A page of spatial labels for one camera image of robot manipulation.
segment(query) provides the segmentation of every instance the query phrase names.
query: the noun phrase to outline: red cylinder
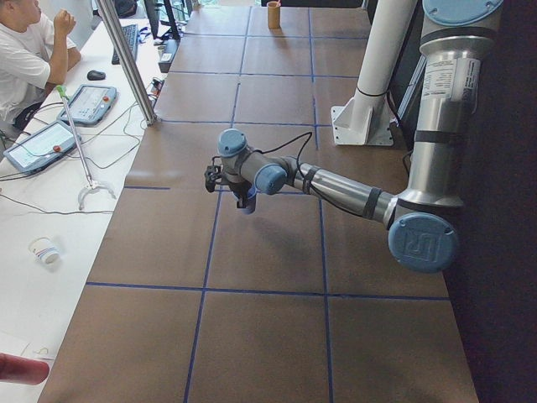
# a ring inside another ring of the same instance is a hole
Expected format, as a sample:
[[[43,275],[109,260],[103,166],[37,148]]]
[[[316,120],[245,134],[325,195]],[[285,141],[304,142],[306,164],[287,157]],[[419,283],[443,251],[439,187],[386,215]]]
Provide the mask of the red cylinder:
[[[37,385],[49,376],[49,365],[36,359],[24,359],[0,353],[0,381]]]

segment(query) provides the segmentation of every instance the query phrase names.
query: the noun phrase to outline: blue round cap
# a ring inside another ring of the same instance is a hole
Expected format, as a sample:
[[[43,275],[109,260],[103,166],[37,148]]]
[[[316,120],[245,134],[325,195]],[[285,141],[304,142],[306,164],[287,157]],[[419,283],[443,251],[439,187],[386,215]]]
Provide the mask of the blue round cap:
[[[218,138],[218,154],[224,158],[234,157],[246,148],[247,141],[243,132],[228,128]]]
[[[487,17],[502,3],[503,0],[424,0],[423,10],[437,24],[461,27]]]
[[[446,269],[459,250],[459,237],[445,219],[426,212],[411,212],[389,229],[388,246],[404,267],[421,273]]]
[[[258,170],[253,178],[255,187],[262,193],[273,195],[284,187],[287,181],[287,172],[278,164],[267,164]]]

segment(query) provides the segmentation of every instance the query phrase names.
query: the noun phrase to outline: man's hand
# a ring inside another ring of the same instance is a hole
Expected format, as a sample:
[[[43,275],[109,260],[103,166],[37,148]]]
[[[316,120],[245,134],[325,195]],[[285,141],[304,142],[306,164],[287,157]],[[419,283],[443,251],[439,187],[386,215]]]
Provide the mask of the man's hand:
[[[75,17],[66,10],[60,10],[54,17],[54,30],[57,34],[67,36],[75,27]]]

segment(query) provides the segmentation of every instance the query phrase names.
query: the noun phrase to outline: computer mouse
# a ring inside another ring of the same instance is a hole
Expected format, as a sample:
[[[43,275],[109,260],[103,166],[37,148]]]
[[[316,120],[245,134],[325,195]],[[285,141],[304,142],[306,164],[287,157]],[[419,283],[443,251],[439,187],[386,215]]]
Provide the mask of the computer mouse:
[[[90,70],[87,72],[87,79],[90,81],[104,80],[107,78],[106,73],[98,70]]]

